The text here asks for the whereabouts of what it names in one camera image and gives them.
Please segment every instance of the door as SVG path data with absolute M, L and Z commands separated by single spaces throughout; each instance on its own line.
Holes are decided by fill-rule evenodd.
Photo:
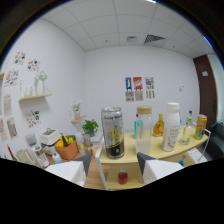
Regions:
M 216 122 L 217 92 L 214 74 L 207 55 L 193 59 L 200 89 L 200 114 L 207 116 L 207 128 Z

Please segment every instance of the ceiling vent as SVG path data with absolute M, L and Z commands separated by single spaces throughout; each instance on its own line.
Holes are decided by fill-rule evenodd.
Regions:
M 167 42 L 167 39 L 164 37 L 158 37 L 154 35 L 147 35 L 144 45 L 150 45 L 155 47 L 163 47 L 163 45 Z
M 135 37 L 135 36 L 127 37 L 127 42 L 136 42 L 136 41 L 137 41 L 137 37 Z

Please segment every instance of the wooden table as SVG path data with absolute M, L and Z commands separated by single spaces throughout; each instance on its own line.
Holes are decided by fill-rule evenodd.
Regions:
M 185 167 L 195 164 L 194 160 L 188 155 L 187 151 L 193 149 L 200 144 L 208 140 L 208 136 L 204 135 L 201 140 L 197 140 L 193 137 L 190 138 L 189 145 L 183 145 L 181 143 L 183 137 L 184 126 L 181 127 L 178 135 L 177 144 L 172 152 L 166 152 L 162 150 L 161 144 L 163 137 L 152 136 L 151 139 L 151 151 L 149 156 L 159 160 L 165 160 L 170 162 L 179 162 L 183 155 L 185 158 Z M 132 189 L 144 186 L 144 184 L 138 181 L 140 175 L 140 168 L 138 164 L 136 154 L 136 140 L 133 133 L 124 134 L 124 148 L 125 155 L 119 159 L 111 159 L 106 154 L 104 145 L 104 139 L 102 140 L 98 152 L 96 154 L 96 161 L 100 171 L 100 175 L 106 190 L 114 189 Z M 102 171 L 102 165 L 109 165 L 108 176 L 105 177 Z M 120 185 L 117 181 L 117 175 L 121 167 L 126 168 L 128 173 L 128 182 L 125 185 Z

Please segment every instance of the orange basket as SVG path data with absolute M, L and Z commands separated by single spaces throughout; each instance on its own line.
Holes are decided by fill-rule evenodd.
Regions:
M 68 147 L 57 147 L 57 143 L 55 143 L 55 148 L 62 159 L 72 160 L 79 152 L 76 140 Z

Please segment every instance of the orange bottle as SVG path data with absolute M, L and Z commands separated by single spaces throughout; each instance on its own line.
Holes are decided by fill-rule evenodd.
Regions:
M 159 114 L 159 120 L 154 125 L 153 132 L 155 136 L 162 136 L 164 129 L 163 114 Z

